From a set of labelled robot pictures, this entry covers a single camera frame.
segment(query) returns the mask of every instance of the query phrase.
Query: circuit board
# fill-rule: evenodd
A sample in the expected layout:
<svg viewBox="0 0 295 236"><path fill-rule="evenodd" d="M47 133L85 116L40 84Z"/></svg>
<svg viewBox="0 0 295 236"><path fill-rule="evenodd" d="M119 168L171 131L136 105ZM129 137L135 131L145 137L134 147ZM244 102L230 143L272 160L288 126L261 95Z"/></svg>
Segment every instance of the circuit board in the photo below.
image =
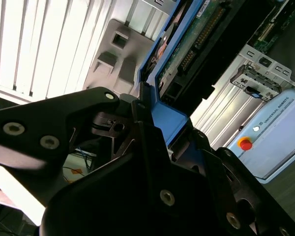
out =
<svg viewBox="0 0 295 236"><path fill-rule="evenodd" d="M167 77L172 75L180 65L186 66L189 63L192 59L190 48L194 45L197 49L200 49L210 31L218 22L223 10L220 6L220 0L204 1L190 28L160 74L158 79L160 84L166 83Z"/></svg>
<svg viewBox="0 0 295 236"><path fill-rule="evenodd" d="M266 54L270 48L272 47L272 45L275 43L275 41L279 38L280 34L282 31L284 31L286 29L286 27L293 21L293 19L295 18L295 9L293 10L293 12L288 16L288 18L286 19L286 21L281 25L280 30L278 32L276 32L275 34L273 34L273 36L271 38L267 38L264 37L263 39L258 39L255 44L253 45L253 47L255 49L257 49L259 52ZM275 22L270 23L268 27L271 27L272 29L274 28Z"/></svg>

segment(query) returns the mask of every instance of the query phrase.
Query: red emergency stop button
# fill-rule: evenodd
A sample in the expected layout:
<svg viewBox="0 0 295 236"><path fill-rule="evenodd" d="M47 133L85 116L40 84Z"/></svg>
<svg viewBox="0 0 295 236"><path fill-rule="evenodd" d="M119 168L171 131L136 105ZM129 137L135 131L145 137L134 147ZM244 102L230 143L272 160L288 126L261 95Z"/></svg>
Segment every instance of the red emergency stop button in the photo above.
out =
<svg viewBox="0 0 295 236"><path fill-rule="evenodd" d="M248 151L252 148L252 142L249 139L244 139L240 141L239 146L244 151Z"/></svg>

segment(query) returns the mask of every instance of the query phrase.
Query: gray plastic part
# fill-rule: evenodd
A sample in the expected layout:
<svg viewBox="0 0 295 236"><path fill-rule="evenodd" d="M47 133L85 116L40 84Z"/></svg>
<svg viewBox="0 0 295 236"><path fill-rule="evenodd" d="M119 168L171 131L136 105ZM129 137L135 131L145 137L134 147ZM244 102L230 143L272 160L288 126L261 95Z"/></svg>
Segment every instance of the gray plastic part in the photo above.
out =
<svg viewBox="0 0 295 236"><path fill-rule="evenodd" d="M133 78L136 70L136 63L133 59L125 58L122 62L116 83L114 85L114 92L130 93L133 87Z"/></svg>
<svg viewBox="0 0 295 236"><path fill-rule="evenodd" d="M117 57L109 52L104 52L96 60L94 73L101 73L103 76L109 76L116 64Z"/></svg>
<svg viewBox="0 0 295 236"><path fill-rule="evenodd" d="M130 93L153 41L111 20L103 35L83 89L106 87L117 95Z"/></svg>

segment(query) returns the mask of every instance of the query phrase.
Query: sticker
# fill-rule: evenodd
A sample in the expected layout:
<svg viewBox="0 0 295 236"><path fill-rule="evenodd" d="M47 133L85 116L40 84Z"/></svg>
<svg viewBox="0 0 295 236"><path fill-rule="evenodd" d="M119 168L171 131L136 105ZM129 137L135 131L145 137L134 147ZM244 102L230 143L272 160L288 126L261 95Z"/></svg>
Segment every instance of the sticker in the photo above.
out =
<svg viewBox="0 0 295 236"><path fill-rule="evenodd" d="M82 170L81 169L74 169L71 170L72 174L76 175L76 174L82 174Z"/></svg>
<svg viewBox="0 0 295 236"><path fill-rule="evenodd" d="M200 18L203 14L203 12L206 10L208 4L210 3L210 0L206 0L205 3L203 3L202 7L200 8L198 14L197 14L197 18Z"/></svg>

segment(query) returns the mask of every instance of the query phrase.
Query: silver screw head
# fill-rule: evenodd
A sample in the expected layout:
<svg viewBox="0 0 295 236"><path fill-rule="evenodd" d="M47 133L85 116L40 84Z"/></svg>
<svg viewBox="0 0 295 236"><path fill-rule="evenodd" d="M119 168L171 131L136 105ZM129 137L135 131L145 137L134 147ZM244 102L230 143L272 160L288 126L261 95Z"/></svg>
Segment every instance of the silver screw head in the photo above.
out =
<svg viewBox="0 0 295 236"><path fill-rule="evenodd" d="M170 207L175 204L174 195L166 189L163 189L160 192L160 197L161 197L161 200L163 201L163 203L165 203L166 205L168 205Z"/></svg>
<svg viewBox="0 0 295 236"><path fill-rule="evenodd" d="M204 138L203 134L202 134L200 131L198 131L198 135L199 135L201 138Z"/></svg>
<svg viewBox="0 0 295 236"><path fill-rule="evenodd" d="M108 98L108 99L113 99L114 98L114 96L112 95L112 94L110 94L110 93L105 93L105 96Z"/></svg>
<svg viewBox="0 0 295 236"><path fill-rule="evenodd" d="M40 145L43 148L54 150L59 147L59 139L52 135L46 135L40 139Z"/></svg>
<svg viewBox="0 0 295 236"><path fill-rule="evenodd" d="M230 225L233 226L233 228L237 230L240 229L240 222L233 213L227 212L226 218L228 223L230 223Z"/></svg>
<svg viewBox="0 0 295 236"><path fill-rule="evenodd" d="M16 122L9 122L3 126L3 131L8 135L18 136L25 132L25 127Z"/></svg>
<svg viewBox="0 0 295 236"><path fill-rule="evenodd" d="M225 150L225 153L226 153L226 155L228 155L228 156L232 156L231 152L228 151L228 150Z"/></svg>
<svg viewBox="0 0 295 236"><path fill-rule="evenodd" d="M283 235L283 236L290 236L290 234L287 232L287 230L284 229L283 227L280 227L279 230L281 232L281 235Z"/></svg>

